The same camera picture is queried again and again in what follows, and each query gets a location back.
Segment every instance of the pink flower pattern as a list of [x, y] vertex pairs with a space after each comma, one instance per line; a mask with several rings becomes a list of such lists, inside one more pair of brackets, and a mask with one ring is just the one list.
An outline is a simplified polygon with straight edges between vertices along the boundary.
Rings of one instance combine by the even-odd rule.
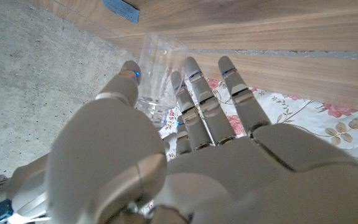
[[300, 98], [297, 97], [297, 96], [290, 96], [290, 98], [291, 98], [292, 100], [300, 100]]
[[148, 210], [151, 210], [153, 208], [153, 205], [151, 203], [149, 203], [146, 207]]
[[174, 112], [173, 112], [173, 110], [171, 109], [171, 111], [169, 112], [169, 119], [170, 119], [170, 120], [173, 120], [173, 118], [174, 118]]
[[329, 103], [323, 103], [323, 105], [328, 110], [328, 115], [336, 118], [340, 118], [342, 115], [350, 116], [352, 113], [358, 112], [358, 110], [355, 109], [334, 106]]
[[219, 87], [219, 83], [220, 83], [220, 80], [216, 80], [214, 78], [210, 78], [208, 79], [208, 85], [211, 89], [216, 89], [217, 87]]
[[242, 123], [240, 121], [240, 118], [237, 115], [230, 115], [227, 116], [228, 121], [230, 122], [231, 126], [233, 127], [235, 134], [240, 135], [242, 134]]

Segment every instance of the blue led light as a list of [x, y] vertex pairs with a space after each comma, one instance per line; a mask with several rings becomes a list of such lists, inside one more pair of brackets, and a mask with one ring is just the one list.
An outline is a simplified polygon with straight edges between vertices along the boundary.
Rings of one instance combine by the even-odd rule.
[[235, 69], [235, 67], [232, 67], [230, 70], [227, 70], [227, 71], [223, 72], [223, 75], [225, 75], [227, 72], [229, 72], [229, 71], [231, 71], [233, 69]]
[[197, 75], [200, 72], [201, 72], [200, 70], [198, 72], [195, 72], [195, 74], [191, 75], [190, 78], [194, 77], [194, 75]]

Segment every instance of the gray concrete surface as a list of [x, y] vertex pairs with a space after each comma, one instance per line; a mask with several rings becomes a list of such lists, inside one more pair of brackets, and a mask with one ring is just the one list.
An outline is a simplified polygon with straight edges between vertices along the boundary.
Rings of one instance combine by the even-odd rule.
[[0, 174], [46, 154], [127, 51], [27, 1], [0, 1]]

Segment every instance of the clear glass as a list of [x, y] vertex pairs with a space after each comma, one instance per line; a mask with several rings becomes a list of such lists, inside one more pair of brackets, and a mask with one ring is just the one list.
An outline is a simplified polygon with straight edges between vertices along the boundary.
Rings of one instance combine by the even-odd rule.
[[184, 78], [183, 65], [187, 46], [166, 34], [152, 32], [144, 37], [139, 66], [141, 81], [137, 109], [145, 113], [158, 129], [166, 123], [166, 115], [176, 106], [171, 83], [172, 72]]

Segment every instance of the wooden board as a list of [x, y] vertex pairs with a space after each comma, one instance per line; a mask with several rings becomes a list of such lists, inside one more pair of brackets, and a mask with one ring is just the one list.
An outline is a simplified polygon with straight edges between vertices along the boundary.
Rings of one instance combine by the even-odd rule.
[[358, 1], [353, 0], [129, 0], [140, 10], [135, 25], [108, 10], [102, 0], [33, 0], [61, 5], [100, 26], [113, 41], [141, 46], [147, 32], [177, 37], [191, 49], [358, 51]]
[[[140, 8], [138, 25], [110, 12], [101, 0], [31, 1], [135, 55], [140, 53], [144, 34], [150, 31], [176, 36], [193, 49], [358, 51], [358, 2], [348, 0], [300, 1], [301, 4], [293, 0], [214, 0], [214, 4], [129, 1]], [[186, 11], [184, 3], [192, 9]], [[239, 12], [233, 6], [249, 6], [244, 10], [247, 16], [235, 17]], [[275, 7], [284, 12], [274, 12]], [[217, 68], [220, 54], [191, 55], [207, 77], [221, 79]], [[358, 60], [228, 56], [250, 86], [358, 109]]]
[[[207, 77], [222, 79], [220, 54], [192, 54]], [[249, 86], [358, 109], [358, 60], [228, 55]]]

